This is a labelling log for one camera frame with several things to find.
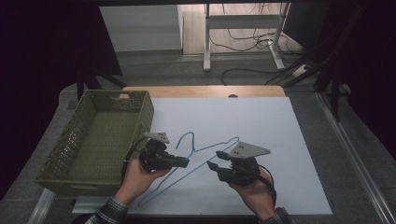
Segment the metal wire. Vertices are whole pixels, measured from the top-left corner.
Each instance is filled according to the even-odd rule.
[[[187,158],[191,157],[193,153],[196,153],[196,152],[199,152],[199,151],[202,151],[202,150],[206,150],[206,149],[209,149],[209,148],[212,148],[212,147],[216,147],[216,146],[220,146],[220,145],[228,145],[230,142],[232,142],[232,141],[234,140],[234,142],[233,142],[232,144],[230,144],[229,146],[227,146],[226,148],[224,148],[224,149],[222,150],[222,151],[225,151],[225,150],[227,150],[228,148],[234,146],[236,143],[239,142],[239,137],[233,137],[233,138],[231,138],[230,140],[228,140],[227,142],[216,143],[216,144],[211,145],[211,146],[208,146],[208,147],[203,147],[203,148],[200,148],[200,149],[195,149],[195,142],[194,142],[195,134],[194,134],[193,132],[188,132],[188,133],[183,134],[183,135],[180,137],[180,139],[178,140],[176,149],[178,149],[181,140],[182,140],[186,135],[188,135],[188,134],[191,134],[191,135],[192,135],[192,139],[191,139],[191,153],[190,153],[190,155],[189,155]],[[217,157],[217,156],[215,155],[215,156],[211,157],[208,161],[211,161],[211,160],[213,160],[213,159],[216,158],[216,157]],[[161,185],[163,184],[163,182],[165,182],[165,181],[169,178],[169,176],[171,176],[171,175],[177,170],[178,167],[175,168],[174,170],[172,170],[172,171],[171,171],[171,172],[170,172],[170,173],[158,184],[158,186],[157,186],[156,189],[154,189],[153,191],[151,191],[150,193],[148,193],[147,195],[145,195],[145,196],[139,201],[139,203],[137,204],[137,206],[138,206],[138,207],[142,207],[142,206],[144,206],[145,204],[149,203],[150,201],[152,201],[153,199],[155,199],[156,197],[158,197],[159,195],[161,195],[162,193],[164,193],[166,190],[168,190],[168,189],[170,189],[171,187],[173,187],[176,183],[180,182],[180,181],[181,181],[182,179],[184,179],[186,176],[192,174],[193,172],[195,172],[196,170],[198,170],[199,168],[201,168],[202,166],[204,166],[205,164],[206,164],[206,161],[203,162],[203,163],[201,163],[199,166],[195,167],[194,169],[192,169],[191,171],[189,171],[189,172],[186,173],[185,175],[183,175],[181,178],[177,179],[175,182],[173,182],[171,185],[169,185],[169,186],[166,187],[165,189],[163,189],[163,190],[161,190],[160,192],[154,194],[152,197],[149,197],[150,195],[152,195],[154,192],[156,192],[156,191],[161,187]]]

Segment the wall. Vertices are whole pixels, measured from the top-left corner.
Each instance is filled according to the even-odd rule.
[[[100,7],[114,50],[181,49],[177,6]]]

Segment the wooden edge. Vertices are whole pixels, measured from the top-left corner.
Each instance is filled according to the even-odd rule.
[[[125,87],[124,91],[148,91],[153,98],[180,97],[286,97],[280,86],[150,86]]]

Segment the wrist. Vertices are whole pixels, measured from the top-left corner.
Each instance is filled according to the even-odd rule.
[[[121,187],[117,194],[114,196],[120,203],[129,205],[137,196],[128,189]]]
[[[256,216],[260,222],[268,220],[271,217],[273,217],[274,215],[275,215],[275,209],[270,209],[270,210],[265,209],[265,210],[256,212]]]

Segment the white board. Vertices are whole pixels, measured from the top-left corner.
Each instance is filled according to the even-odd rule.
[[[195,149],[233,140],[227,145],[194,152],[187,168],[178,168],[154,191],[163,178],[156,180],[146,194],[131,204],[129,214],[251,215],[236,191],[220,182],[205,163],[215,157],[211,161],[227,168],[230,163],[218,159],[216,150],[236,143],[235,137],[271,149],[271,154],[256,159],[274,176],[276,206],[285,207],[291,215],[332,213],[289,98],[153,98],[152,101],[155,113],[151,131],[166,132],[170,140],[166,150],[170,154],[189,156],[192,134],[186,135],[176,149],[180,137],[188,132],[194,133]],[[106,200],[78,197],[73,213],[94,212]]]

